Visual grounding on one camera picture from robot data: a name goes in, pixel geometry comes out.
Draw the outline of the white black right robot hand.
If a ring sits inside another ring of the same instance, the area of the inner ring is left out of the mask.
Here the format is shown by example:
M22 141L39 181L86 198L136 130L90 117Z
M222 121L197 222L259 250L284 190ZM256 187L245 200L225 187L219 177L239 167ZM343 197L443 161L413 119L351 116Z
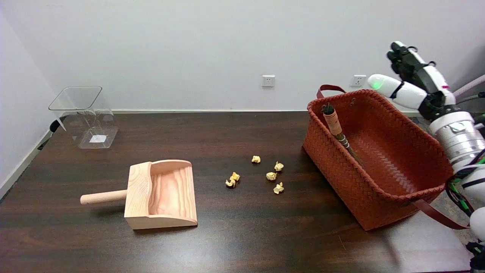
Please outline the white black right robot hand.
M395 41L391 43L386 56L400 79L373 74L367 79L372 90L389 98L394 104L417 110L424 119L430 121L460 111L455 96L435 67L435 62L424 61L416 47Z

